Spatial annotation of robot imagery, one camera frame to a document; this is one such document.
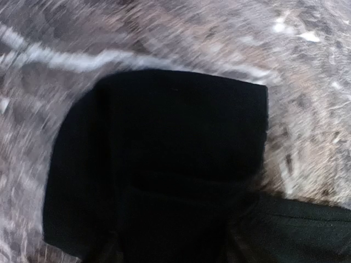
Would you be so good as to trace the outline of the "black t-shirt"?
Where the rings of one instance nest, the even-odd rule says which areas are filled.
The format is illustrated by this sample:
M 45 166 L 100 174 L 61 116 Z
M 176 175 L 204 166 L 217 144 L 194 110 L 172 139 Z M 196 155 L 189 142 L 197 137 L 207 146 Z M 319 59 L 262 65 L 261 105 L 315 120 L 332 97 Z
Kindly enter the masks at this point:
M 83 262 L 350 262 L 350 211 L 250 190 L 267 127 L 263 85 L 102 78 L 55 139 L 44 241 Z

